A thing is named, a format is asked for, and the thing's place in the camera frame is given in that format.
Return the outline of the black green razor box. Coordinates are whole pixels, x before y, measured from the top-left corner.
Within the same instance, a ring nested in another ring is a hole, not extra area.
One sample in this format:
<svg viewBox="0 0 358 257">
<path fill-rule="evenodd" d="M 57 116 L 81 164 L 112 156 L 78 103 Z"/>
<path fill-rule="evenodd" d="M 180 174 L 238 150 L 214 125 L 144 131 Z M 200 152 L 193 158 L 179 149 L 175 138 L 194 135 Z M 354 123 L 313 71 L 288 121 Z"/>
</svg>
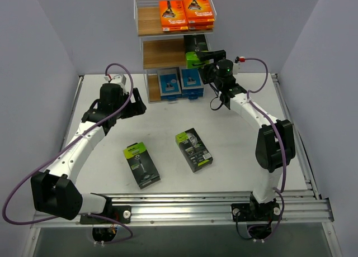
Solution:
<svg viewBox="0 0 358 257">
<path fill-rule="evenodd" d="M 185 59 L 186 68 L 200 68 L 209 61 L 200 61 L 196 55 L 198 51 L 208 52 L 208 46 L 206 43 L 206 37 L 204 34 L 201 35 L 185 35 L 183 37 L 185 47 Z"/>
<path fill-rule="evenodd" d="M 123 153 L 140 189 L 160 181 L 159 172 L 143 142 L 128 146 Z"/>
</svg>

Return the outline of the grey blue razor box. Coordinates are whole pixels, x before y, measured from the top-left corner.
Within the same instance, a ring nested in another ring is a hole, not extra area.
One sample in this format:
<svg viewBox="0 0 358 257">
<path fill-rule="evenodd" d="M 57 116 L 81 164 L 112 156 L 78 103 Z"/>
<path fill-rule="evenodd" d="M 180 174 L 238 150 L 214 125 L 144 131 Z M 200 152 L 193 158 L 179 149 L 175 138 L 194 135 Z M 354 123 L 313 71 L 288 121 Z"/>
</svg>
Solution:
<svg viewBox="0 0 358 257">
<path fill-rule="evenodd" d="M 203 97 L 204 89 L 203 88 L 195 88 L 195 89 L 183 89 L 182 90 L 182 98 L 187 98 L 190 100 L 198 99 Z"/>
</svg>

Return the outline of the black box with face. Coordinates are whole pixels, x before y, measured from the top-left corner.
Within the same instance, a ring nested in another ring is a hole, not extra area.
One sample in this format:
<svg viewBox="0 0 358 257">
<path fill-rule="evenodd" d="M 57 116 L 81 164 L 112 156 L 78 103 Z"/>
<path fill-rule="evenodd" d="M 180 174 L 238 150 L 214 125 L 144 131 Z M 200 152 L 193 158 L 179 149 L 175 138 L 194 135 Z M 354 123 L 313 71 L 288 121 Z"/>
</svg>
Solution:
<svg viewBox="0 0 358 257">
<path fill-rule="evenodd" d="M 177 134 L 175 140 L 193 173 L 212 164 L 213 157 L 194 128 Z"/>
</svg>

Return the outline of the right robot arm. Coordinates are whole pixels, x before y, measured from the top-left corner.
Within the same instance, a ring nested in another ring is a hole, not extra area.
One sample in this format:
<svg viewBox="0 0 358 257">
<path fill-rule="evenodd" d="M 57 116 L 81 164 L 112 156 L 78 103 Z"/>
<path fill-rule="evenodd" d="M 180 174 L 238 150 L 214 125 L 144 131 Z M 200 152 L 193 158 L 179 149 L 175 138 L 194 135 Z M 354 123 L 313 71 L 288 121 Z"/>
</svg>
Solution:
<svg viewBox="0 0 358 257">
<path fill-rule="evenodd" d="M 263 64 L 263 60 L 238 56 L 231 61 L 225 50 L 198 51 L 196 56 L 203 83 L 212 87 L 222 106 L 258 132 L 255 157 L 261 167 L 261 179 L 251 193 L 248 212 L 254 219 L 262 219 L 276 209 L 276 195 L 285 189 L 287 167 L 296 154 L 293 124 L 276 118 L 253 100 L 253 94 L 263 87 L 246 90 L 235 78 L 240 63 L 254 60 Z"/>
</svg>

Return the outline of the blue Harry's box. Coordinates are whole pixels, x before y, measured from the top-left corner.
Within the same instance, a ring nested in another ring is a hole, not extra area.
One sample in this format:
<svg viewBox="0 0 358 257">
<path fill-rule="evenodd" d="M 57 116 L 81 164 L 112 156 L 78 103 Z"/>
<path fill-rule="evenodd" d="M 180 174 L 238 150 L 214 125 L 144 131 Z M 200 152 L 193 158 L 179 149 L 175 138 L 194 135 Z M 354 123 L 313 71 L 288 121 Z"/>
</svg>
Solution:
<svg viewBox="0 0 358 257">
<path fill-rule="evenodd" d="M 199 89 L 203 87 L 198 69 L 180 68 L 180 77 L 182 89 Z"/>
<path fill-rule="evenodd" d="M 161 100 L 176 100 L 182 96 L 176 68 L 158 69 L 158 83 Z"/>
</svg>

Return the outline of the narrow orange Fusion5 razor box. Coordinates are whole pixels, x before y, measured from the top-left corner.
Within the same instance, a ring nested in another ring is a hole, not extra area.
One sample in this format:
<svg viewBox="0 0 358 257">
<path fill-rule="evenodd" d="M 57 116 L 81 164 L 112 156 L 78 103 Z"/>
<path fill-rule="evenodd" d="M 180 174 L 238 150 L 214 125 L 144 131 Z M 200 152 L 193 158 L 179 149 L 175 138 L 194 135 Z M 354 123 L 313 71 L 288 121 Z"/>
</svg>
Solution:
<svg viewBox="0 0 358 257">
<path fill-rule="evenodd" d="M 209 0 L 182 1 L 189 24 L 215 21 L 215 14 Z"/>
</svg>

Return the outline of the black green razor box front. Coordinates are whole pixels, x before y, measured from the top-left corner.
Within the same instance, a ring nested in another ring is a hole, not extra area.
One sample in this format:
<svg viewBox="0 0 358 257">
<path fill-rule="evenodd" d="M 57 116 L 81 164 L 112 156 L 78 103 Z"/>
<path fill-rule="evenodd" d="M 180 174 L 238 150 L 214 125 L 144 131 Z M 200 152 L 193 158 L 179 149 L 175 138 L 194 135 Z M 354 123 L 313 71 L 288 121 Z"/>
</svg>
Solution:
<svg viewBox="0 0 358 257">
<path fill-rule="evenodd" d="M 143 142 L 128 146 L 123 153 L 140 189 L 160 181 L 159 172 Z"/>
</svg>

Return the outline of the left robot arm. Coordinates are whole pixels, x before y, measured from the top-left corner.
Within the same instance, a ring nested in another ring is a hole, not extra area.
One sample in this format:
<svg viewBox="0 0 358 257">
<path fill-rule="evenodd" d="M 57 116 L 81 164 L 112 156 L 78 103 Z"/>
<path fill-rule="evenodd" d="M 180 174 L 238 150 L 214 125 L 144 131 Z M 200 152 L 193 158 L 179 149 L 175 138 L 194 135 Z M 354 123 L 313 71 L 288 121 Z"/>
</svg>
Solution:
<svg viewBox="0 0 358 257">
<path fill-rule="evenodd" d="M 103 194 L 80 193 L 76 180 L 91 152 L 116 121 L 142 115 L 145 110 L 137 88 L 127 92 L 119 84 L 103 84 L 100 97 L 83 114 L 69 149 L 45 171 L 36 172 L 31 177 L 35 209 L 67 220 L 92 214 L 100 223 L 109 222 L 114 215 L 111 198 Z"/>
</svg>

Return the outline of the large orange Fusion5 razor box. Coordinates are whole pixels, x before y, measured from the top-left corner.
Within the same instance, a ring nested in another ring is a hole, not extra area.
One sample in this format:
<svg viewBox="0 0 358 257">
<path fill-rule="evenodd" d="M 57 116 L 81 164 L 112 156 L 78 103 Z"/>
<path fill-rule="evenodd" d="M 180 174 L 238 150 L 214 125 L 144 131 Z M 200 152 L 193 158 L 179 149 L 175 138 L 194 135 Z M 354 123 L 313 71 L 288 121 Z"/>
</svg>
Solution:
<svg viewBox="0 0 358 257">
<path fill-rule="evenodd" d="M 163 32 L 189 30 L 182 0 L 159 1 L 159 14 Z"/>
</svg>

